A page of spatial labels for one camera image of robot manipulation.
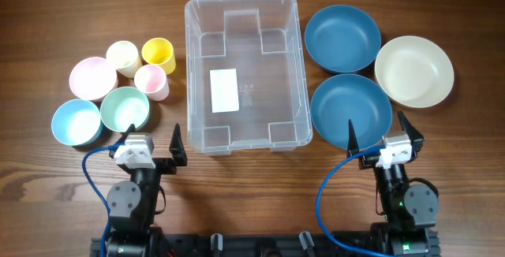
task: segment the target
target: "plastic cup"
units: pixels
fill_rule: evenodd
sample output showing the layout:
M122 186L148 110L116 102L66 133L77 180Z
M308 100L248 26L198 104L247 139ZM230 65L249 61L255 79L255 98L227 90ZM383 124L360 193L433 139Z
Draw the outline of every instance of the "plastic cup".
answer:
M70 100L54 113L51 129L54 138L67 146L91 143L102 132L100 111L88 100Z
M154 38L147 41L142 47L142 58L148 64L160 66L167 75L175 70L174 47L166 39Z
M170 92L165 71L158 65L145 65L140 68L133 81L140 91L155 101L166 99Z
M132 87L113 90L102 102L100 116L112 131L125 132L131 124L142 128L149 119L149 99Z
M76 97L100 101L118 87L118 74L105 58L86 58L73 67L69 84Z
M126 40L112 44L105 57L118 72L128 78L133 78L142 66L139 50L135 44Z

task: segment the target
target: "blue bowl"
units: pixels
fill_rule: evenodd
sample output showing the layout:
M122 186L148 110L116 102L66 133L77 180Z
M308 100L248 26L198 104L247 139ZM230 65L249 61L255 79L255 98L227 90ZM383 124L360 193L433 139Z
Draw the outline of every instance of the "blue bowl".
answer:
M91 143L102 132L100 111L88 100L70 100L56 110L51 128L54 138L67 146Z
M347 149L349 119L360 149L365 149L380 142L393 118L384 91L373 81L354 74L325 80L314 92L310 111L317 132L342 149Z
M317 12L305 29L310 57L329 73L352 73L370 65L380 50L380 31L363 10L336 5Z

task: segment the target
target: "pink cup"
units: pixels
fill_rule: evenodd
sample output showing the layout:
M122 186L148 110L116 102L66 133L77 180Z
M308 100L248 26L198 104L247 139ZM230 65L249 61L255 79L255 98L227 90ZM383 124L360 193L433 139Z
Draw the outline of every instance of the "pink cup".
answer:
M133 79L135 87L152 100L164 100L170 92L165 71L158 65L145 65Z
M76 97L97 102L118 87L118 74L105 58L86 58L73 67L69 84Z

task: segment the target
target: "plastic bowl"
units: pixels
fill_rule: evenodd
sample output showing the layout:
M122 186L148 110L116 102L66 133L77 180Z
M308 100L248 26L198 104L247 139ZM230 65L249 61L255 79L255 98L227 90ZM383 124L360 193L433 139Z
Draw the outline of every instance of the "plastic bowl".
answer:
M363 10L336 5L317 12L305 29L310 57L329 73L352 73L370 65L380 49L380 31Z
M149 119L149 99L136 88L118 88L103 100L100 115L112 131L125 132L131 124L140 129Z
M444 100L455 81L451 60L442 48L417 36L386 43L377 56L375 74L391 99L416 108Z
M86 58L73 67L69 84L76 97L100 101L118 87L118 74L105 58Z
M91 143L102 132L100 111L93 102L74 99L61 105L53 116L54 138L67 146Z
M349 119L361 149L380 142L391 127L393 111L386 94L373 81L354 74L333 76L314 92L310 106L317 132L347 149Z

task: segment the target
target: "bowl rim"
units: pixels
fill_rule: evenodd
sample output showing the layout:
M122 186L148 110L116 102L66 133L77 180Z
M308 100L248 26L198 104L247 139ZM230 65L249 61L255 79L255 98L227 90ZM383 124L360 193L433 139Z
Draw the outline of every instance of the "bowl rim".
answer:
M449 58L449 55L447 55L447 53L442 49L442 47L438 46L436 43L434 43L433 41L431 41L430 39L426 39L424 37L420 37L420 36L415 36L415 35L402 35L402 36L399 36L397 38L394 38L390 41L388 41L386 44L384 44L384 46L382 48L380 48L380 51L379 53L377 54L377 58L376 59L379 59L379 56L381 55L381 52L383 52L383 49L385 47L389 47L390 45L392 45L391 43L395 43L397 41L402 41L404 39L415 39L415 41L421 41L421 42L426 42L428 45L432 45L435 49L437 49L439 52L442 52L442 55L445 56L445 58L448 60L449 64L451 65L451 88L449 88L448 90L448 93L446 95L444 95L443 97L440 97L440 99L437 99L437 100L434 100L433 103L430 103L430 104L423 104L423 105L410 105L410 104L405 104L403 101L401 100L398 100L398 99L395 99L392 95L390 95L386 88L387 85L386 84L383 84L381 83L380 81L380 78L377 76L377 61L373 67L373 74L374 74L374 77L376 79L376 82L377 84L379 85L379 87L384 91L384 93L387 95L388 98L390 98L392 101L396 102L397 104L399 105L402 105L402 106L405 106L405 107L410 107L410 108L428 108L428 107L432 107L432 106L435 106L439 103L441 103L444 99L446 99L449 94L451 93L452 91L452 88L454 87L454 84L455 84L455 68L454 66L452 65L452 62L451 62L451 59ZM381 68L381 67L385 67L384 65L383 66L380 66L379 68L381 70L384 70L385 68Z
M80 146L80 145L83 145L83 144L86 144L88 143L91 139L93 139L95 136L96 136L96 133L100 131L100 126L102 125L102 117L100 116L100 120L99 120L99 124L98 124L98 128L96 129L95 133L93 134L93 136L91 136L88 140L84 141L83 143L64 143L62 142L55 134L54 134L54 118L56 116L56 114L58 113L58 111L60 111L62 109L62 107L64 107L65 105L71 103L71 102L75 102L75 101L80 101L80 102L86 102L86 103L90 103L93 107L92 109L98 114L100 115L100 110L99 108L96 106L96 104L94 104L93 102L89 101L89 100L86 100L86 99L70 99L69 101L63 103L60 105L60 107L58 107L56 109L56 111L54 112L53 114L53 118L51 119L51 122L50 122L50 130L51 132L53 133L53 137L59 142L59 143L62 143L66 146Z
M150 111L150 108L151 108L151 103L149 102L149 98L148 98L148 97L147 97L147 96L146 96L146 95L145 95L145 94L144 94L141 90L139 90L138 88L134 88L134 87L120 87L120 88L116 88L116 89L114 89L113 91L109 92L109 94L108 94L108 95L107 95L107 96L103 99L102 104L101 104L101 106L100 106L100 120L101 120L101 121L102 121L102 123L105 125L105 127L107 127L108 129L110 129L111 131L114 131L114 132L124 132L124 131L126 131L126 130L118 130L118 129L116 129L116 128L111 128L111 127L110 127L110 126L109 126L109 125L108 125L108 124L107 124L107 123L103 120L103 113L102 113L102 111L103 111L103 106L104 106L104 103L106 103L107 98L108 98L111 94L113 94L113 93L115 93L115 92L117 92L117 91L123 91L123 90L125 90L125 89L133 89L133 90L137 91L139 95L142 95L141 97L142 97L142 98L144 99L144 101L147 103L148 114L147 114L147 116L144 118L144 121L142 122L142 124L140 124L139 126L136 126L136 128L135 128L135 129L140 129L140 128L144 127L144 125L147 123L147 121L148 121L148 119L149 119L149 115L150 115L150 113L151 113L151 111Z
M389 101L389 98L387 97L386 93L383 92L382 88L376 84L373 80L370 80L368 77L366 76L361 76L361 75L357 75L357 74L339 74L339 75L335 75L335 76L331 76L329 78L327 78L323 83L321 83L317 88L316 90L314 91L314 94L312 95L312 98L310 99L310 114L311 114L311 119L312 119L312 123L314 125L314 128L316 129L316 131L320 134L320 136L323 138L323 140L325 140L326 142L328 142L329 144L331 144L332 146L335 146L335 147L338 147L338 148L341 148L343 150L347 149L347 147L341 147L341 146L338 146L334 143L331 143L325 136L322 135L322 133L320 132L320 130L317 128L317 125L316 125L316 122L314 121L314 117L313 117L313 110L312 110L312 107L313 107L313 104L312 104L312 101L314 100L314 97L316 96L317 94L317 91L320 90L320 87L326 83L326 82L329 82L331 79L333 78L336 78L337 76L340 76L341 78L342 77L354 77L354 78L363 78L367 81L369 81L371 84L375 84L377 86L377 88L379 88L379 90L382 91L382 95L384 96L384 98L386 99L388 105L389 105L389 108L388 108L388 115L390 117L390 120L389 120L389 124L388 124L388 127L387 127L387 131L384 133L384 135L388 134L389 131L391 130L391 126L393 125L393 106L391 105L391 102ZM375 142L374 144L372 145L369 145L369 146L359 146L360 147L360 150L364 150L364 149L367 149L369 147L373 147L375 145L377 145L378 143L380 143L380 141L382 140L382 138L380 138L379 140L377 140L377 142Z
M78 95L74 89L73 89L73 85L72 85L72 75L75 73L76 71L76 67L78 65L81 65L83 62L85 61L89 61L91 59L94 59L94 58L98 58L100 60L104 60L104 62L109 65L110 69L112 70L112 73L114 73L114 81L111 81L112 85L110 86L110 88L108 88L108 92L105 94L105 95L101 95L100 97L96 98L96 99L87 99L87 98L83 98L81 95ZM98 56L93 56L93 57L88 57L88 58L85 58L83 60L81 60L79 63L77 63L73 68L72 68L72 72L70 72L70 76L69 76L69 86L70 86L70 91L72 91L72 93L78 97L79 99L83 99L83 100L88 100L88 101L96 101L96 100L100 100L100 99L104 99L105 96L107 96L111 91L114 90L114 87L116 86L116 83L118 82L118 73L116 72L116 69L110 65L109 61L103 57L98 57Z
M360 13L362 13L365 17L367 17L369 20L372 21L372 24L375 28L375 30L377 31L378 35L379 35L379 49L377 49L377 52L375 52L375 57L373 57L370 61L368 61L368 63L366 65L364 65L363 67L360 67L360 68L356 68L352 71L336 71L336 70L333 70L333 69L329 69L327 67L325 67L324 65L322 65L320 62L318 62L314 56L312 55L311 53L311 50L309 49L309 45L307 45L307 28L310 26L312 20L314 19L314 17L320 13L322 13L323 11L327 10L327 9L334 9L334 8L350 8L350 9L354 9ZM304 42L305 42L305 48L307 49L307 52L309 53L309 56L310 58L319 66L321 67L323 70L329 72L329 73L355 73L357 71L360 71L366 67L368 67L370 64L372 64L372 62L375 61L375 59L377 58L377 55L379 54L379 51L381 49L381 45L382 45L382 35L380 33L380 29L379 29L379 26L377 25L377 23L375 22L375 20L368 14L366 13L363 9L360 9L360 8L357 8L355 6L351 6L351 5L344 5L344 4L338 4L338 5L332 5L332 6L327 6L327 7L324 7L322 9L320 9L319 11L317 11L316 13L314 13L314 15L312 15L310 17L310 20L309 22L307 23L307 26L305 27L305 32L304 32Z

